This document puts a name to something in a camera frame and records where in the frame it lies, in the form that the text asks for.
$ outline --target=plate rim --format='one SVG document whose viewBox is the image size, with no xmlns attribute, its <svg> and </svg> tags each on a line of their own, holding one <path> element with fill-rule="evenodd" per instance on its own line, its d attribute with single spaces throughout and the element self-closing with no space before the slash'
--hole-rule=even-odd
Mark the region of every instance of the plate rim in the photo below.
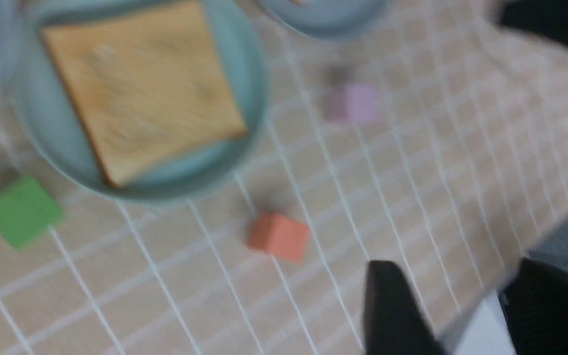
<svg viewBox="0 0 568 355">
<path fill-rule="evenodd" d="M 266 13 L 268 13 L 271 18 L 277 20 L 277 22 L 287 27 L 287 29 L 291 29 L 296 34 L 300 34 L 306 38 L 311 38 L 314 40 L 321 40 L 326 42 L 352 40 L 357 36 L 360 36 L 361 34 L 365 33 L 365 31 L 372 29 L 372 27 L 374 27 L 381 20 L 381 18 L 383 18 L 383 15 L 390 7 L 390 4 L 393 3 L 394 1 L 395 0 L 378 0 L 378 2 L 382 3 L 381 11 L 375 12 L 374 14 L 372 14 L 372 16 L 369 17 L 368 20 L 361 22 L 360 25 L 353 27 L 351 30 L 338 32 L 337 34 L 330 36 L 329 35 L 320 36 L 320 35 L 313 35 L 312 33 L 307 33 L 305 31 L 302 31 L 301 29 L 298 29 L 297 27 L 293 26 L 291 23 L 284 20 L 284 18 L 282 18 L 280 14 L 277 11 L 275 11 L 273 7 L 269 5 L 269 0 L 259 0 L 262 9 L 264 9 L 264 11 L 266 11 Z"/>
<path fill-rule="evenodd" d="M 103 2 L 102 4 L 97 4 L 96 2 L 88 3 L 89 9 L 93 9 L 95 7 L 104 7 L 104 6 L 114 6 L 118 4 L 142 4 L 142 2 L 154 2 L 155 0 L 140 0 L 140 1 L 133 1 L 133 0 L 108 0 Z M 181 0 L 167 0 L 167 2 L 172 1 L 181 1 Z M 216 0 L 210 0 L 210 4 L 214 3 L 214 6 L 219 6 Z M 12 83 L 12 89 L 15 93 L 14 99 L 16 104 L 14 106 L 14 110 L 19 117 L 24 130 L 26 131 L 27 135 L 29 136 L 30 142 L 32 146 L 38 151 L 38 153 L 43 157 L 49 164 L 58 171 L 61 175 L 65 176 L 67 179 L 72 181 L 77 186 L 81 186 L 82 188 L 91 191 L 97 195 L 101 195 L 106 198 L 110 198 L 112 200 L 117 200 L 119 202 L 130 202 L 134 204 L 144 204 L 144 205 L 152 205 L 152 204 L 176 204 L 183 202 L 187 199 L 194 199 L 198 196 L 202 196 L 207 194 L 208 192 L 212 191 L 218 186 L 223 185 L 224 183 L 228 182 L 232 179 L 233 175 L 237 173 L 239 169 L 242 169 L 245 166 L 246 160 L 250 157 L 251 153 L 255 151 L 257 145 L 259 144 L 260 137 L 262 137 L 262 133 L 264 131 L 264 125 L 266 124 L 266 119 L 268 116 L 268 108 L 270 103 L 270 81 L 268 76 L 268 67 L 266 65 L 266 57 L 264 56 L 264 51 L 262 49 L 261 42 L 251 20 L 246 16 L 243 10 L 235 4 L 234 1 L 227 1 L 225 6 L 228 8 L 232 8 L 235 11 L 235 17 L 239 18 L 243 23 L 243 27 L 248 31 L 248 41 L 254 49 L 255 49 L 255 59 L 259 63 L 259 73 L 255 76 L 260 78 L 259 86 L 262 87 L 264 90 L 262 102 L 259 103 L 259 114 L 257 114 L 257 120 L 255 123 L 254 130 L 251 131 L 250 137 L 248 137 L 248 142 L 246 143 L 246 147 L 237 154 L 237 158 L 235 159 L 235 164 L 230 165 L 227 169 L 225 169 L 221 174 L 217 175 L 216 177 L 210 179 L 209 181 L 205 182 L 204 184 L 199 184 L 194 188 L 186 191 L 180 191 L 177 193 L 171 193 L 167 196 L 142 196 L 142 195 L 125 195 L 124 193 L 120 193 L 119 188 L 112 188 L 110 186 L 106 186 L 106 189 L 96 189 L 94 186 L 89 186 L 88 184 L 80 181 L 75 176 L 72 176 L 73 170 L 64 168 L 59 163 L 60 159 L 54 157 L 50 152 L 49 148 L 41 143 L 41 139 L 39 139 L 38 134 L 35 132 L 34 128 L 32 127 L 32 123 L 30 123 L 31 119 L 27 118 L 27 115 L 32 112 L 31 108 L 28 107 L 28 103 L 25 103 L 24 100 L 20 99 L 22 95 L 20 92 L 23 90 L 23 67 L 25 66 L 26 59 L 26 52 L 29 50 L 29 46 L 23 45 L 23 43 L 32 40 L 36 36 L 33 33 L 32 26 L 30 23 L 36 24 L 40 21 L 41 17 L 45 18 L 45 13 L 48 13 L 49 10 L 61 10 L 63 9 L 63 5 L 56 6 L 58 2 L 51 1 L 51 0 L 40 0 L 33 4 L 30 4 L 28 11 L 25 13 L 23 17 L 24 20 L 24 28 L 23 34 L 20 36 L 22 43 L 22 50 L 20 53 L 19 60 L 17 61 L 16 70 L 14 71 L 14 79 Z"/>
<path fill-rule="evenodd" d="M 3 41 L 0 44 L 2 56 L 0 57 L 0 87 L 5 84 L 9 76 L 14 73 L 16 65 L 16 52 L 18 50 L 18 38 L 21 31 L 19 4 L 17 0 L 0 0 L 0 8 L 5 12 L 6 23 L 2 29 Z"/>
</svg>

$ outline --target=bread slice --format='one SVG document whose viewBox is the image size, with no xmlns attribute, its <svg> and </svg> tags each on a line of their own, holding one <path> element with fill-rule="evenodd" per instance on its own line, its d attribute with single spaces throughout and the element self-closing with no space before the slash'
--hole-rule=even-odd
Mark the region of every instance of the bread slice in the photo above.
<svg viewBox="0 0 568 355">
<path fill-rule="evenodd" d="M 198 0 L 41 33 L 112 186 L 247 130 Z"/>
</svg>

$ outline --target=green cube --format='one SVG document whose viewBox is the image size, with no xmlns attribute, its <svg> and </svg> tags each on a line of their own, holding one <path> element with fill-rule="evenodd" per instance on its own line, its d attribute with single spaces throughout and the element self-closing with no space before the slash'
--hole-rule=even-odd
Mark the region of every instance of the green cube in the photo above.
<svg viewBox="0 0 568 355">
<path fill-rule="evenodd" d="M 22 177 L 0 193 L 0 235 L 16 249 L 62 218 L 63 209 L 31 177 Z"/>
</svg>

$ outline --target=checkered tablecloth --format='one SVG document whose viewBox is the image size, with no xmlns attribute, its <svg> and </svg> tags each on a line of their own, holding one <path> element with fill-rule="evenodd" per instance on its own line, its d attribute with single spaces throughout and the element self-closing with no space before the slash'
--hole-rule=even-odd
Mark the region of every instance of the checkered tablecloth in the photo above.
<svg viewBox="0 0 568 355">
<path fill-rule="evenodd" d="M 567 50 L 495 30 L 479 0 L 397 0 L 343 43 L 238 2 L 268 55 L 268 128 L 199 200 L 79 189 L 0 99 L 0 189 L 29 173 L 68 215 L 21 252 L 0 239 L 0 353 L 358 354 L 368 260 L 401 265 L 439 333 L 568 216 Z M 324 120 L 335 67 L 379 90 L 381 123 Z M 308 224 L 304 265 L 244 246 L 260 211 Z"/>
</svg>

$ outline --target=toy block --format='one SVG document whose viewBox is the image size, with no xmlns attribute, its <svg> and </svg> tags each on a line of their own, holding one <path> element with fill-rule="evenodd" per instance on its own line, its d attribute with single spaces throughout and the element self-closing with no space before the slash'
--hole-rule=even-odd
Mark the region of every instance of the toy block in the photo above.
<svg viewBox="0 0 568 355">
<path fill-rule="evenodd" d="M 339 124 L 365 124 L 379 120 L 379 96 L 369 85 L 346 84 L 329 94 L 327 119 Z"/>
<path fill-rule="evenodd" d="M 278 259 L 302 263 L 310 230 L 278 213 L 263 213 L 255 222 L 248 246 Z"/>
<path fill-rule="evenodd" d="M 23 177 L 0 193 L 0 235 L 20 249 L 63 218 L 63 209 L 38 181 Z"/>
</svg>

